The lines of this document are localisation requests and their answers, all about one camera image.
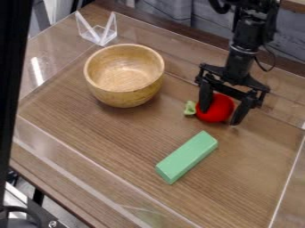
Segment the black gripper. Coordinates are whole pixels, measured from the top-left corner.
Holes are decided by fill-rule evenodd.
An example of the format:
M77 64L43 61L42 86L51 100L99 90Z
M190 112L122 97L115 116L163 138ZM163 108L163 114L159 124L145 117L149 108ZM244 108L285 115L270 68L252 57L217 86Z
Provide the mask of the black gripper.
M260 83L250 74L246 74L244 77L234 77L229 74L225 67L213 66L206 63L200 65L200 73L194 82L201 88L200 108L202 112L206 112L210 108L214 91L241 101L230 121L232 126L240 125L248 112L253 108L262 106L266 94L270 92L270 88ZM225 85L225 83L229 83L232 86L249 87L250 91L242 92Z

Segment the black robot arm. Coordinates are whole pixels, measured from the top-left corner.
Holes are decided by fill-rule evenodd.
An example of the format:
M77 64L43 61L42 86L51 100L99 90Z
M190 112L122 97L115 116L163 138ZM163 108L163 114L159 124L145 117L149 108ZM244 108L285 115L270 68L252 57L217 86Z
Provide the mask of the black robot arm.
M280 2L281 0L209 0L212 8L220 14L229 13L234 8L234 36L225 65L220 67L202 63L194 82L201 88L200 111L206 112L213 106L214 91L241 102L230 121L232 126L240 125L248 112L262 106L270 92L269 86L252 77L250 69L254 62L265 72L276 67L272 65L266 69L258 62L257 53L264 46L276 58L266 44L275 40L277 32Z

